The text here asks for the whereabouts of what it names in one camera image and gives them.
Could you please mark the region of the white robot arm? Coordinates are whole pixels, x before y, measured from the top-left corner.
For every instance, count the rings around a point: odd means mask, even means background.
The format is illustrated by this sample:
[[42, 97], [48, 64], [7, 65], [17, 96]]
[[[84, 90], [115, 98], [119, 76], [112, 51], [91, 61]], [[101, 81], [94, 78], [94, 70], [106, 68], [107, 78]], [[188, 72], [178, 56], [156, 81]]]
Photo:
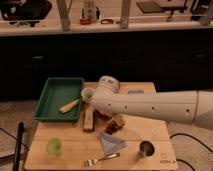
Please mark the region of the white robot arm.
[[176, 91], [151, 94], [120, 94], [120, 83], [102, 76], [89, 103], [109, 114], [127, 114], [172, 121], [213, 130], [213, 92]]

